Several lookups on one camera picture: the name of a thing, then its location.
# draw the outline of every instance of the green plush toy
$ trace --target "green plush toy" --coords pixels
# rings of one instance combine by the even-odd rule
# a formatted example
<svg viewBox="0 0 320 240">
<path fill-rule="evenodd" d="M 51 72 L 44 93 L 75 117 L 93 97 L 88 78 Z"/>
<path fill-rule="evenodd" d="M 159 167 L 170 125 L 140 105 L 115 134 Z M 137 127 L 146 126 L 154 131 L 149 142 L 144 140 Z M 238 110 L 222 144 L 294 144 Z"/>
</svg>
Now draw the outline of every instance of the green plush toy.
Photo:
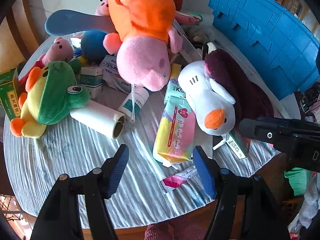
<svg viewBox="0 0 320 240">
<path fill-rule="evenodd" d="M 85 106 L 90 100 L 87 88 L 77 85 L 73 69 L 64 61 L 33 68 L 26 91 L 28 94 L 19 97 L 20 118 L 10 122 L 10 130 L 17 137 L 39 138 L 47 125 L 56 124 L 70 109 Z"/>
</svg>

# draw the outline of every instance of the frog plush eye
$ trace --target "frog plush eye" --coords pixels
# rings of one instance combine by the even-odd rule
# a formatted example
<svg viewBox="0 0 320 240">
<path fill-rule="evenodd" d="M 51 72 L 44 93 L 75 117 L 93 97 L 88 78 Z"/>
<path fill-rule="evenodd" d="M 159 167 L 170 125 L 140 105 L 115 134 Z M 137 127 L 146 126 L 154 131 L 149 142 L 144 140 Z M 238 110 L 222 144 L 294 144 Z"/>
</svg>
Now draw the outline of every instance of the frog plush eye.
<svg viewBox="0 0 320 240">
<path fill-rule="evenodd" d="M 82 91 L 82 87 L 78 85 L 73 85 L 67 88 L 69 94 L 78 94 Z"/>
</svg>

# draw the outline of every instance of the blue plastic panel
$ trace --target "blue plastic panel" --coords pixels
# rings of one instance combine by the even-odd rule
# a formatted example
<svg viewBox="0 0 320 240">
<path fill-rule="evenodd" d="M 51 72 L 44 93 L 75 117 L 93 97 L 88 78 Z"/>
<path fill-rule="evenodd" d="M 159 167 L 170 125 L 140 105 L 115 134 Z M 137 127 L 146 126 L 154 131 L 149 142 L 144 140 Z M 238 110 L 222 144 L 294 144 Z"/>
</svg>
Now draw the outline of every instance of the blue plastic panel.
<svg viewBox="0 0 320 240">
<path fill-rule="evenodd" d="M 213 25 L 228 37 L 281 100 L 319 77 L 319 42 L 274 0 L 210 0 Z"/>
</svg>

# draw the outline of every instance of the white roll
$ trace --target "white roll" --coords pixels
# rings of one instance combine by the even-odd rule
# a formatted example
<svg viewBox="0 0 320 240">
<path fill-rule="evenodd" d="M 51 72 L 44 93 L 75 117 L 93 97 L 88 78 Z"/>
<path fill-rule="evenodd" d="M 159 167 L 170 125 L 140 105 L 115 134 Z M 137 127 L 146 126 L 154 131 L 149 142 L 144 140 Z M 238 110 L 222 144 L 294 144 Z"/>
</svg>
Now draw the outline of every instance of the white roll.
<svg viewBox="0 0 320 240">
<path fill-rule="evenodd" d="M 70 115 L 80 123 L 112 139 L 120 135 L 125 122 L 123 113 L 92 100 L 86 106 L 71 109 Z"/>
</svg>

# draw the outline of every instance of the orange beak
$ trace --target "orange beak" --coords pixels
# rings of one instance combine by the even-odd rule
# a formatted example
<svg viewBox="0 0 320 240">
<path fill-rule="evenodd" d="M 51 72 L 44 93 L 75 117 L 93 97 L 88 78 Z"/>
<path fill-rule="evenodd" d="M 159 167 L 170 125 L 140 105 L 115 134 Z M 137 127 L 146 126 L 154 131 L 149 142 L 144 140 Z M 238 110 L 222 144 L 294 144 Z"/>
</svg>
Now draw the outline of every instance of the orange beak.
<svg viewBox="0 0 320 240">
<path fill-rule="evenodd" d="M 30 90 L 33 88 L 33 85 L 36 83 L 40 76 L 41 68 L 34 67 L 28 76 L 27 82 L 26 82 L 26 91 L 29 93 Z"/>
<path fill-rule="evenodd" d="M 208 129 L 217 129 L 224 123 L 224 119 L 225 111 L 223 109 L 213 110 L 204 118 L 204 126 Z"/>
</svg>

